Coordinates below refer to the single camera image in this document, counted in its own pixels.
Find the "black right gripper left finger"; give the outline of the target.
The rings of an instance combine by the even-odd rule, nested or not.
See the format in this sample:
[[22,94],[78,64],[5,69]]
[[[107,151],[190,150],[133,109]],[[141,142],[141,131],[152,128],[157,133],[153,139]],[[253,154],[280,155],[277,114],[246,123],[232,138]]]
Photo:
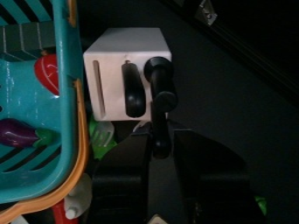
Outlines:
[[145,224],[150,126],[105,154],[91,175],[89,224]]

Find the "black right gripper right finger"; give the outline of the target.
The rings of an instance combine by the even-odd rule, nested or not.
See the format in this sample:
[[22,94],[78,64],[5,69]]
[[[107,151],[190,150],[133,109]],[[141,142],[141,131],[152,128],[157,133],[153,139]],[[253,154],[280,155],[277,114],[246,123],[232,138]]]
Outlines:
[[246,164],[226,146],[190,130],[176,130],[172,154],[190,224],[266,224]]

